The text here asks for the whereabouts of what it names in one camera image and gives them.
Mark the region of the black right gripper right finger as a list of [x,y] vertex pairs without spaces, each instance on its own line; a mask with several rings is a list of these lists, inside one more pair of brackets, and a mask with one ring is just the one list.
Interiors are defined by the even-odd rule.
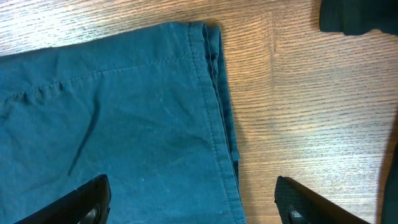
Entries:
[[283,224],[369,224],[290,177],[277,178],[274,198]]

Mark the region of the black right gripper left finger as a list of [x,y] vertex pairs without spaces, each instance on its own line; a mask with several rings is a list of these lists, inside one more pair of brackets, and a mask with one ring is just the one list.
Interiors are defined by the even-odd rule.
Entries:
[[111,188],[101,174],[17,224],[106,224]]

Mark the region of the blue shorts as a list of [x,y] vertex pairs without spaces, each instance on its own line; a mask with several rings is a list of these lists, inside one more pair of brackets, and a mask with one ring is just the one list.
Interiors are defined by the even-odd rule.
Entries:
[[221,32],[168,22],[1,58],[1,222],[100,174],[110,223],[245,223]]

